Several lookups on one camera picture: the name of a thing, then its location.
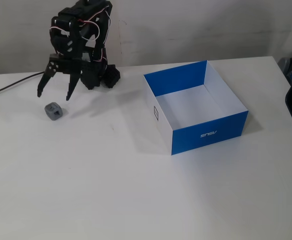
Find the box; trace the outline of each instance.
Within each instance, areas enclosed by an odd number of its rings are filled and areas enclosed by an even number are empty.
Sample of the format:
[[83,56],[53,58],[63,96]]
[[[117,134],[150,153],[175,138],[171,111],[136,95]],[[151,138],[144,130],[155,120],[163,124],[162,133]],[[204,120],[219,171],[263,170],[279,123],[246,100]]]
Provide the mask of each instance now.
[[208,61],[144,77],[147,105],[172,155],[241,135],[248,110]]

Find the blue box side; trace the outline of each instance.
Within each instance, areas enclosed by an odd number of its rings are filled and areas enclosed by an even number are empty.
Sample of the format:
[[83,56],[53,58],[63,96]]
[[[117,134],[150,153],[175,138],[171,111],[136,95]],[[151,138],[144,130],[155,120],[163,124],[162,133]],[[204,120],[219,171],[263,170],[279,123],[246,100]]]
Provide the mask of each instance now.
[[145,75],[155,97],[204,84],[207,61],[200,61]]
[[248,111],[173,131],[171,154],[239,137]]

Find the printed logo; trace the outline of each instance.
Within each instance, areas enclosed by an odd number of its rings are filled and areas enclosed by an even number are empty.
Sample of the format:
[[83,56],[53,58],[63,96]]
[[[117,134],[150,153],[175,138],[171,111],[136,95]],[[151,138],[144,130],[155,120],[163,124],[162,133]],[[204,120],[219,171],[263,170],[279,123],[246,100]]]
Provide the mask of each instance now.
[[212,132],[209,132],[209,133],[206,133],[206,134],[202,134],[200,137],[203,138],[205,136],[210,136],[210,135],[214,135],[217,131],[212,131]]
[[157,121],[159,121],[159,115],[158,115],[158,111],[157,108],[154,106],[154,113],[155,113],[155,117],[157,118]]

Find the asus logo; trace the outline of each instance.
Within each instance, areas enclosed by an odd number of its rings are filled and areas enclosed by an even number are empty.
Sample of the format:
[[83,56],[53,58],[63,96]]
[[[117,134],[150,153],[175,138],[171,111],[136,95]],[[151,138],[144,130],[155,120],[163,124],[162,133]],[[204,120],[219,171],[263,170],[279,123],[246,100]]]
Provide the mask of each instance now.
[[205,136],[214,135],[217,131],[212,131],[210,133],[202,134],[200,137],[203,138]]

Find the white wall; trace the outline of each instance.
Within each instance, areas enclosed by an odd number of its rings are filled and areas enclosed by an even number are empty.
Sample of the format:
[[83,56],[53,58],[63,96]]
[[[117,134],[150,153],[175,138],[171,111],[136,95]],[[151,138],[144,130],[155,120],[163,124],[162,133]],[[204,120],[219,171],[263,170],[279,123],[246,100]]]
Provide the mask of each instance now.
[[[44,71],[49,55],[51,18],[77,0],[0,0],[0,73]],[[121,64],[118,15],[106,44],[110,63]]]
[[292,0],[116,0],[123,65],[292,55]]
[[[0,73],[43,71],[50,19],[76,0],[0,0]],[[119,66],[292,55],[292,0],[112,0]]]

